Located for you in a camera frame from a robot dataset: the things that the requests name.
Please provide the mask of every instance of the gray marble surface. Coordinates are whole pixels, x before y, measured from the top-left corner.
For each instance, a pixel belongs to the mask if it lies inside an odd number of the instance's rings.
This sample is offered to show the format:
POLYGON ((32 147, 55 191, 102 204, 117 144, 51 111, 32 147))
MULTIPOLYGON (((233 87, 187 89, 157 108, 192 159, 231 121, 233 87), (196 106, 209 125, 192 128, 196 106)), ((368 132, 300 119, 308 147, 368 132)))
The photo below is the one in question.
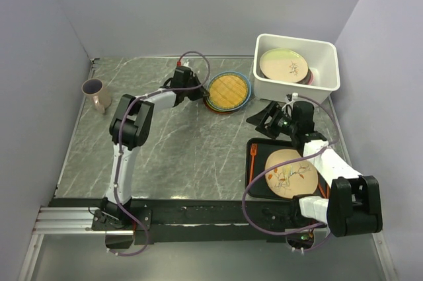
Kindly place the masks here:
MULTIPOLYGON (((212 58, 211 75, 222 71, 244 73, 250 81, 252 59, 212 58)), ((174 58, 102 58, 95 61, 93 77, 102 79, 112 93, 106 114, 85 101, 71 141, 56 197, 102 198, 112 171, 113 150, 108 127, 124 93, 143 95, 156 90, 173 74, 174 58)), ((190 67, 204 77, 199 58, 190 67)), ((245 119, 261 111, 268 101, 252 97, 242 110, 230 115, 210 112, 201 101, 163 110, 153 117, 149 139, 138 155, 132 183, 136 198, 241 199, 245 178, 246 143, 263 138, 245 119)), ((332 110, 329 101, 323 104, 332 110)), ((316 129, 329 139, 334 126, 318 108, 316 129)), ((335 150, 342 157, 341 145, 335 150)))

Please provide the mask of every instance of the fork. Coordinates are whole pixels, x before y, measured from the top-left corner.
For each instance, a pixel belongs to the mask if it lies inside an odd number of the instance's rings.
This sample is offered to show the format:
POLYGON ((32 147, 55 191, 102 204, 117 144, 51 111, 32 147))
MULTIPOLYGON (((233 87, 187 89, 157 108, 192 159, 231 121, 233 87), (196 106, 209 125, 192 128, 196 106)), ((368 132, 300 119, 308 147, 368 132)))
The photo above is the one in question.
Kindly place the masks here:
POLYGON ((257 155, 257 143, 253 143, 250 148, 251 167, 250 167, 250 182, 252 181, 252 172, 254 171, 254 158, 257 155))

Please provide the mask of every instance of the white plastic bin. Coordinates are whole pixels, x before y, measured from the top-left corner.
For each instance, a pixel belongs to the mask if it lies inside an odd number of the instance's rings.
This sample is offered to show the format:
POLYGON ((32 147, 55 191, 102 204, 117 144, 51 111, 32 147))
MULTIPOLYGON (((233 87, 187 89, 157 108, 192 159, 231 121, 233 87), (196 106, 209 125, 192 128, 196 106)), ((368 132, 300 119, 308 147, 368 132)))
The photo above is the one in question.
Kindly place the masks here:
POLYGON ((329 42, 261 34, 256 42, 252 71, 254 95, 261 99, 283 102, 287 94, 299 93, 315 101, 323 102, 340 86, 338 56, 335 46, 329 42), (287 48, 303 56, 313 73, 312 84, 284 83, 265 78, 260 69, 260 58, 265 52, 274 48, 287 48))

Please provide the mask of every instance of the wire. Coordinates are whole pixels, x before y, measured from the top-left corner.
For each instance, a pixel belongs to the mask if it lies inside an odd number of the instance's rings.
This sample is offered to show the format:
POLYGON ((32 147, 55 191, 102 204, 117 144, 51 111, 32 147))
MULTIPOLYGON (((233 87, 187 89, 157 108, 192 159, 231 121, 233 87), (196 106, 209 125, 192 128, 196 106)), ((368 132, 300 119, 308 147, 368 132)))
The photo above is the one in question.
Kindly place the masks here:
POLYGON ((258 180, 260 180, 264 175, 266 175, 267 173, 269 173, 270 171, 272 171, 273 169, 277 168, 277 167, 283 167, 284 165, 288 165, 291 163, 295 163, 295 162, 300 162, 300 161, 304 161, 307 159, 311 159, 312 157, 316 157, 320 154, 322 154, 327 147, 323 147, 322 149, 320 149, 319 152, 316 152, 314 154, 308 155, 306 157, 299 157, 298 159, 293 159, 293 160, 289 160, 286 162, 282 162, 282 163, 278 163, 277 165, 274 165, 273 167, 270 167, 269 169, 264 170, 263 172, 261 172, 259 175, 257 175, 245 188, 244 194, 243 194, 243 199, 241 200, 241 206, 243 209, 243 214, 245 219, 250 223, 250 225, 252 225, 255 229, 257 229, 258 231, 261 231, 262 233, 267 233, 268 235, 273 235, 273 236, 286 236, 289 235, 291 233, 299 233, 300 231, 306 230, 306 229, 310 229, 310 228, 315 228, 315 227, 319 227, 319 226, 323 226, 323 223, 314 223, 313 225, 308 225, 305 227, 301 227, 301 228, 297 228, 297 229, 293 229, 291 231, 271 231, 271 230, 267 230, 264 229, 260 226, 258 226, 257 224, 255 224, 249 217, 248 213, 247 213, 247 207, 246 207, 246 197, 247 197, 247 193, 248 191, 251 189, 251 187, 257 183, 258 180))
POLYGON ((336 142, 338 142, 339 139, 340 139, 340 134, 339 134, 338 126, 336 125, 335 117, 324 106, 322 106, 321 103, 319 103, 319 102, 317 102, 317 101, 315 101, 315 100, 313 100, 309 97, 306 97, 306 96, 298 95, 298 97, 305 99, 309 102, 312 102, 313 104, 317 105, 319 108, 323 109, 324 112, 326 112, 326 114, 329 116, 330 120, 332 121, 332 123, 335 127, 335 131, 336 131, 336 137, 332 141, 329 141, 329 146, 334 145, 336 142))
POLYGON ((95 214, 91 211, 90 206, 88 206, 88 213, 90 213, 91 215, 95 216, 95 214))
MULTIPOLYGON (((312 102, 313 104, 316 104, 318 107, 320 107, 320 108, 322 108, 325 112, 326 112, 326 114, 329 116, 329 118, 332 120, 332 123, 334 124, 334 126, 335 126, 335 130, 336 130, 336 137, 332 140, 332 141, 330 141, 329 143, 328 143, 328 145, 327 146, 325 146, 325 147, 323 147, 322 149, 320 149, 318 152, 316 152, 316 153, 314 153, 314 154, 311 154, 311 155, 308 155, 308 156, 306 156, 306 157, 300 157, 300 158, 298 158, 298 159, 292 159, 292 160, 290 160, 290 161, 286 161, 286 162, 282 162, 282 163, 278 163, 277 165, 274 165, 273 167, 270 167, 269 169, 266 169, 266 170, 264 170, 263 172, 261 172, 259 175, 257 175, 248 185, 247 185, 247 187, 245 188, 245 191, 244 191, 244 194, 243 194, 243 198, 242 198, 242 200, 241 200, 241 206, 242 206, 242 209, 243 209, 243 214, 244 214, 244 217, 245 217, 245 219, 250 223, 250 225, 251 226, 253 226, 255 229, 257 229, 257 230, 259 230, 259 231, 261 231, 262 233, 267 233, 268 235, 273 235, 273 236, 285 236, 285 235, 289 235, 289 234, 291 234, 291 233, 298 233, 298 232, 300 232, 300 231, 304 231, 304 230, 307 230, 307 229, 311 229, 311 228, 315 228, 315 227, 319 227, 319 226, 322 226, 322 225, 324 225, 323 223, 314 223, 313 225, 308 225, 308 226, 305 226, 305 227, 301 227, 301 228, 297 228, 297 229, 293 229, 293 230, 291 230, 291 231, 288 231, 288 232, 285 232, 285 231, 271 231, 271 230, 267 230, 267 229, 264 229, 263 227, 260 227, 260 226, 258 226, 258 225, 256 225, 252 220, 251 220, 251 218, 249 217, 249 215, 248 215, 248 213, 247 213, 247 207, 246 207, 246 197, 247 197, 247 194, 248 194, 248 191, 251 189, 251 187, 255 184, 255 183, 257 183, 262 177, 264 177, 267 173, 269 173, 270 171, 273 171, 275 168, 277 168, 277 167, 283 167, 284 165, 288 165, 288 164, 291 164, 291 163, 295 163, 295 162, 300 162, 300 161, 304 161, 304 160, 308 160, 308 159, 311 159, 311 158, 313 158, 313 157, 316 157, 316 156, 318 156, 318 155, 320 155, 320 154, 322 154, 323 152, 325 152, 325 150, 330 146, 330 145, 333 145, 333 144, 335 144, 336 142, 338 142, 339 141, 339 139, 340 139, 340 134, 339 134, 339 130, 338 130, 338 126, 336 125, 336 121, 335 121, 335 119, 334 119, 334 117, 329 113, 329 111, 328 110, 326 110, 320 103, 318 103, 317 101, 315 101, 315 100, 313 100, 313 99, 311 99, 311 98, 309 98, 309 97, 306 97, 306 96, 301 96, 301 95, 298 95, 298 97, 299 98, 303 98, 303 99, 305 99, 305 100, 307 100, 307 101, 309 101, 309 102, 312 102)), ((312 248, 310 248, 310 249, 308 249, 308 250, 311 250, 311 249, 315 249, 315 248, 317 248, 317 247, 320 247, 322 244, 323 244, 323 242, 322 243, 320 243, 320 244, 318 244, 316 247, 312 247, 312 248)))
POLYGON ((304 252, 309 252, 309 251, 312 251, 312 250, 315 250, 315 249, 319 248, 320 246, 322 246, 323 244, 325 244, 330 239, 330 237, 332 237, 332 233, 329 231, 328 235, 320 243, 318 243, 314 247, 311 247, 311 248, 308 248, 308 249, 304 249, 304 252))
POLYGON ((204 86, 204 84, 207 83, 207 81, 210 77, 210 62, 205 57, 205 55, 203 55, 203 54, 201 54, 200 52, 197 52, 197 51, 188 51, 188 52, 183 53, 179 57, 179 60, 177 61, 176 64, 180 65, 181 60, 184 56, 186 56, 187 54, 193 54, 193 53, 201 56, 203 58, 203 60, 206 62, 206 65, 207 65, 207 74, 206 74, 206 77, 204 78, 204 81, 202 83, 200 83, 198 86, 195 86, 195 87, 160 89, 158 91, 153 91, 152 93, 149 93, 147 95, 137 97, 130 103, 130 105, 126 109, 125 114, 122 118, 122 122, 120 123, 119 134, 118 134, 118 145, 119 145, 119 153, 120 154, 119 154, 119 157, 118 157, 118 160, 117 160, 117 163, 116 163, 116 173, 114 175, 113 195, 114 195, 114 199, 116 200, 116 203, 117 203, 118 207, 121 209, 121 211, 123 211, 123 213, 125 215, 127 215, 134 222, 136 222, 136 224, 139 225, 142 228, 142 230, 144 230, 144 232, 145 232, 145 245, 140 250, 134 251, 133 253, 120 253, 118 251, 111 249, 110 252, 115 254, 116 256, 120 256, 120 257, 136 256, 136 255, 142 253, 147 248, 147 246, 149 244, 149 240, 150 240, 149 232, 148 232, 148 229, 146 228, 146 226, 141 221, 139 221, 134 215, 132 215, 129 211, 127 211, 127 209, 125 209, 125 207, 120 202, 119 196, 118 196, 118 179, 119 179, 119 174, 120 174, 120 165, 122 164, 122 155, 124 153, 123 149, 122 149, 122 134, 123 134, 123 129, 124 129, 126 118, 128 117, 132 107, 134 107, 135 104, 140 100, 148 99, 152 96, 155 96, 155 95, 158 95, 158 94, 161 94, 161 93, 169 93, 171 91, 172 92, 175 92, 175 91, 192 91, 194 89, 198 89, 198 88, 204 86))
POLYGON ((320 194, 322 194, 322 197, 323 197, 323 198, 326 198, 326 194, 325 194, 325 192, 324 192, 324 190, 323 190, 323 187, 322 187, 322 185, 320 184, 320 182, 319 182, 319 184, 318 184, 317 186, 319 187, 320 194))

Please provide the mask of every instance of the white wall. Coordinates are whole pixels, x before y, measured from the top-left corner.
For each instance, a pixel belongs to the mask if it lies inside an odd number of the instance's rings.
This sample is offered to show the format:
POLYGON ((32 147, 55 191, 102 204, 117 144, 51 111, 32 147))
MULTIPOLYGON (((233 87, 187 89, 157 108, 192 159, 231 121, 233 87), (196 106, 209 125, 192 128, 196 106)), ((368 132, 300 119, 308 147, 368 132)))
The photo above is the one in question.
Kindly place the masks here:
POLYGON ((360 0, 336 42, 336 112, 353 165, 379 180, 401 280, 423 278, 422 38, 422 0, 360 0))
POLYGON ((55 0, 0 0, 0 280, 52 197, 89 59, 55 0))
POLYGON ((261 33, 334 42, 358 0, 59 0, 90 57, 253 55, 261 33))

